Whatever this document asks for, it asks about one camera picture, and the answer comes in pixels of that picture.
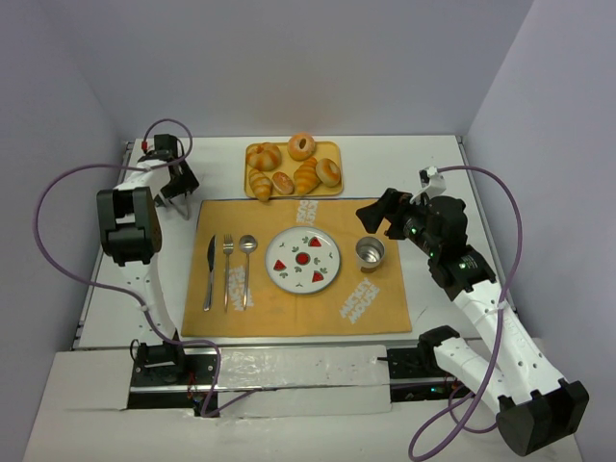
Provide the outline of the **small striped croissant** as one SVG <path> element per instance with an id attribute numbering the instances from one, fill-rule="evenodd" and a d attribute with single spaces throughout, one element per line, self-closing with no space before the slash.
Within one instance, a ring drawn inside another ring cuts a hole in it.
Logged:
<path id="1" fill-rule="evenodd" d="M 248 183 L 259 201 L 268 202 L 270 200 L 272 183 L 264 172 L 253 168 L 248 173 Z"/>

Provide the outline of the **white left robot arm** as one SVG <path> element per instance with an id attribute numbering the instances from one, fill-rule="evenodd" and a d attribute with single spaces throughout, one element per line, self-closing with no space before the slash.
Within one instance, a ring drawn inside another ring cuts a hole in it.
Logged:
<path id="1" fill-rule="evenodd" d="M 124 289 L 136 294 L 147 325 L 163 337 L 177 341 L 177 327 L 171 320 L 158 269 L 163 232 L 156 208 L 171 206 L 181 218 L 190 217 L 188 208 L 178 207 L 199 186 L 188 163 L 183 143 L 173 135 L 156 135 L 154 145 L 144 149 L 137 169 L 123 183 L 96 195 L 102 249 L 122 268 Z"/>

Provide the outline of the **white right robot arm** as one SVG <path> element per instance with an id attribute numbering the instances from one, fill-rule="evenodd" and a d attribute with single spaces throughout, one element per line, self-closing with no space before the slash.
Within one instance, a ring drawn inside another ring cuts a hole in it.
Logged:
<path id="1" fill-rule="evenodd" d="M 579 381 L 570 382 L 531 339 L 507 301 L 485 258 L 467 243 L 463 200 L 446 195 L 415 197 L 387 190 L 356 216 L 373 234 L 383 220 L 390 240 L 410 240 L 428 258 L 432 279 L 475 327 L 494 364 L 474 352 L 449 326 L 420 337 L 423 362 L 460 379 L 491 409 L 504 442 L 526 456 L 574 434 L 589 401 Z"/>

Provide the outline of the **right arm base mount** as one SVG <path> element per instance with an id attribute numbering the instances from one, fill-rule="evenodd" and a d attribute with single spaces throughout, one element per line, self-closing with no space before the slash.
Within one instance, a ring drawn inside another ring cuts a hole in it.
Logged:
<path id="1" fill-rule="evenodd" d="M 387 348 L 377 360 L 388 367 L 391 402 L 448 400 L 453 392 L 457 398 L 469 393 L 452 374 L 431 369 L 418 347 Z"/>

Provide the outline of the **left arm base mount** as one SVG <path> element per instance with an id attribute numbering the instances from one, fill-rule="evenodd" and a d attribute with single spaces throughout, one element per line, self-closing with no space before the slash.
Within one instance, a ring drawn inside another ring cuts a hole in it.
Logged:
<path id="1" fill-rule="evenodd" d="M 187 351 L 167 342 L 150 346 L 137 339 L 131 342 L 129 354 L 129 410 L 184 409 L 197 417 L 219 415 L 218 393 L 211 390 L 217 354 Z"/>

